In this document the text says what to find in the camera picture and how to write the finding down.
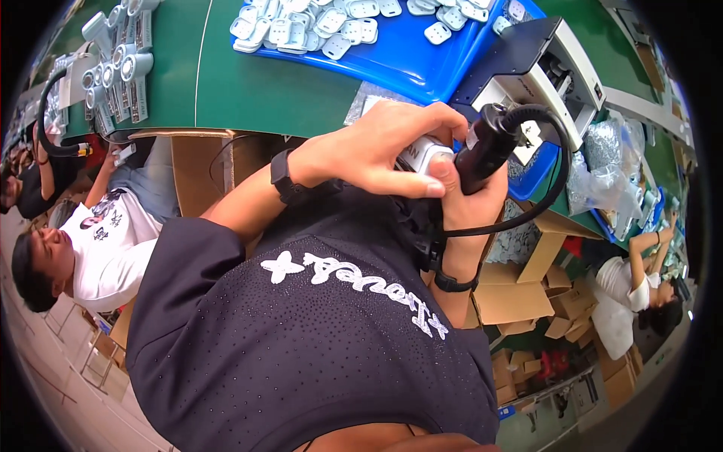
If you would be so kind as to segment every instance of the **man in black t-shirt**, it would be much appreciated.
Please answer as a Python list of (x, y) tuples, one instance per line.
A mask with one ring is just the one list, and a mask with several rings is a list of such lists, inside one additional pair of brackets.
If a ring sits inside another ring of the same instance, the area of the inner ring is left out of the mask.
[[(460, 291), (427, 286), (388, 196), (441, 198), (448, 230), (494, 223), (506, 166), (469, 196), (448, 158), (433, 160), (432, 176), (393, 170), (420, 136), (451, 145), (466, 130), (444, 104), (380, 101), (354, 125), (277, 155), (208, 219), (169, 221), (127, 347), (156, 431), (183, 452), (495, 449), (489, 341), (461, 329), (487, 237), (447, 240), (442, 271)], [(292, 184), (324, 184), (313, 200), (282, 196), (271, 180), (284, 180), (284, 167)], [(324, 189), (329, 179), (344, 181), (341, 192)]]
[(83, 167), (85, 158), (54, 158), (48, 156), (33, 127), (35, 161), (19, 177), (3, 174), (0, 184), (0, 213), (17, 206), (23, 218), (32, 220), (47, 212), (70, 187)]

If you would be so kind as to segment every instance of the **pile of white plastic parts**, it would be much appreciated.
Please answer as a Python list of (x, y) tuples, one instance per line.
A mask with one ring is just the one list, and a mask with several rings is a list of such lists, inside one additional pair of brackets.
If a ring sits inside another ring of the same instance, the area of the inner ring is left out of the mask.
[[(409, 14), (436, 15), (424, 30), (439, 45), (462, 30), (467, 20), (486, 22), (492, 0), (408, 0)], [(398, 0), (251, 0), (231, 24), (234, 50), (253, 53), (261, 46), (303, 55), (319, 51), (340, 59), (352, 46), (377, 42), (378, 15), (402, 13)]]

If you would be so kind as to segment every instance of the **person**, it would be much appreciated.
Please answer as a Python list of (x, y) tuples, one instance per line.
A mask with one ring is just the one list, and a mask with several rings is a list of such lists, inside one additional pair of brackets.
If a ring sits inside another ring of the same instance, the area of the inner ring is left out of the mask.
[(12, 275), (33, 312), (61, 293), (108, 312), (137, 293), (161, 228), (179, 215), (170, 138), (158, 137), (145, 165), (116, 168), (112, 145), (83, 204), (59, 229), (21, 234)]
[(38, 124), (33, 126), (35, 162), (19, 176), (4, 174), (0, 183), (0, 213), (7, 214), (13, 205), (20, 215), (33, 220), (52, 208), (76, 180), (85, 164), (83, 157), (48, 156), (38, 142)]
[[(447, 230), (490, 225), (506, 166), (470, 196), (449, 158), (431, 176), (393, 171), (420, 136), (451, 145), (466, 131), (445, 104), (380, 101), (274, 157), (208, 218), (169, 221), (127, 348), (151, 425), (184, 452), (495, 448), (489, 342), (459, 329), (487, 236), (447, 240), (442, 273), (461, 291), (426, 286), (396, 201), (440, 198)], [(296, 199), (284, 181), (298, 184)]]
[[(645, 312), (644, 319), (677, 317), (681, 311), (671, 281), (661, 281), (660, 270), (675, 231), (677, 214), (670, 219), (671, 226), (660, 232), (646, 232), (630, 238), (629, 257), (605, 256), (594, 249), (616, 245), (603, 241), (583, 241), (583, 261), (590, 266), (588, 278), (594, 288), (598, 305), (592, 313), (593, 324), (601, 342), (613, 359), (618, 359), (633, 345), (633, 322), (637, 312)], [(660, 245), (654, 255), (643, 258), (643, 253)]]

